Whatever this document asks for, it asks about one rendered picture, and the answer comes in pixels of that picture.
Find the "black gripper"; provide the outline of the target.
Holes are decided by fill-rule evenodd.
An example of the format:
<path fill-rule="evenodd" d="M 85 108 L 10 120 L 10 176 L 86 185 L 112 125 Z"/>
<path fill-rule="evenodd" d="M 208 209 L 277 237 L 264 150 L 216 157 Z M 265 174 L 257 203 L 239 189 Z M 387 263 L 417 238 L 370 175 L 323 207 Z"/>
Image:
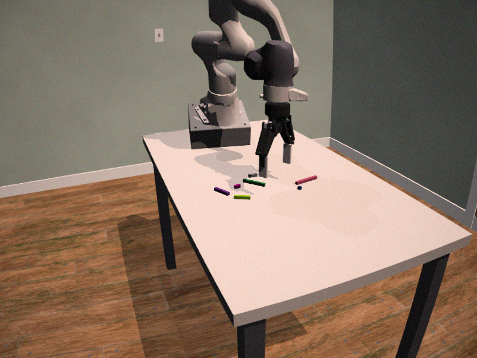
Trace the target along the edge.
<path fill-rule="evenodd" d="M 261 134 L 255 155 L 259 155 L 259 177 L 268 178 L 268 153 L 274 138 L 280 133 L 284 141 L 283 163 L 291 164 L 291 150 L 295 136 L 291 123 L 289 103 L 285 105 L 274 105 L 266 102 L 265 115 L 269 118 L 268 122 L 262 122 Z"/>

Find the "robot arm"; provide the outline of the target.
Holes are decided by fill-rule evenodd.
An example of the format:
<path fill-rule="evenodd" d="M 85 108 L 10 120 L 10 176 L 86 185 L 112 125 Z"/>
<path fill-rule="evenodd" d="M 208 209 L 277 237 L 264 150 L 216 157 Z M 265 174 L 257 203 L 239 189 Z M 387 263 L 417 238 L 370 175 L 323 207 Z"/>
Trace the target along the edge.
<path fill-rule="evenodd" d="M 272 40 L 255 50 L 253 39 L 240 24 L 238 12 L 263 24 Z M 208 94 L 200 99 L 200 108 L 195 107 L 204 125 L 227 127 L 236 124 L 242 114 L 236 72 L 225 59 L 244 61 L 248 77 L 264 80 L 260 98 L 270 104 L 285 105 L 309 99 L 307 93 L 293 88 L 299 58 L 279 10 L 271 0 L 209 0 L 209 18 L 222 31 L 201 31 L 192 38 L 193 52 L 208 71 Z"/>

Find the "purple rod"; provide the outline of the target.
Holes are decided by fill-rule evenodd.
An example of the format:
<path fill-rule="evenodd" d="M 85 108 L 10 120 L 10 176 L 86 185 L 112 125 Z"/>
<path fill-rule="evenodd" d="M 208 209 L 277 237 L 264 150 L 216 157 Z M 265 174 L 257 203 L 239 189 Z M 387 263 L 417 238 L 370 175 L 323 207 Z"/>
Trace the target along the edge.
<path fill-rule="evenodd" d="M 217 191 L 218 193 L 224 194 L 226 196 L 230 195 L 229 191 L 223 190 L 223 189 L 218 188 L 218 187 L 214 187 L 214 191 Z"/>

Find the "pink rod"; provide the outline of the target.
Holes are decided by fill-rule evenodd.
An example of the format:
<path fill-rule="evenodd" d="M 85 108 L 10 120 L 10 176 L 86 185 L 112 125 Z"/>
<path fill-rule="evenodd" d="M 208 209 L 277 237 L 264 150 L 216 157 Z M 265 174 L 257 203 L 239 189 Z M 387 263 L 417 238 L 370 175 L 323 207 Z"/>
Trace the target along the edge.
<path fill-rule="evenodd" d="M 314 175 L 314 176 L 312 176 L 312 177 L 304 178 L 304 179 L 302 179 L 302 180 L 298 180 L 298 181 L 295 182 L 295 184 L 296 184 L 296 185 L 299 185 L 299 184 L 303 184 L 303 183 L 306 183 L 306 182 L 308 182 L 308 181 L 312 181 L 312 180 L 315 180 L 315 179 L 317 179 L 317 176 L 316 176 L 316 175 Z"/>

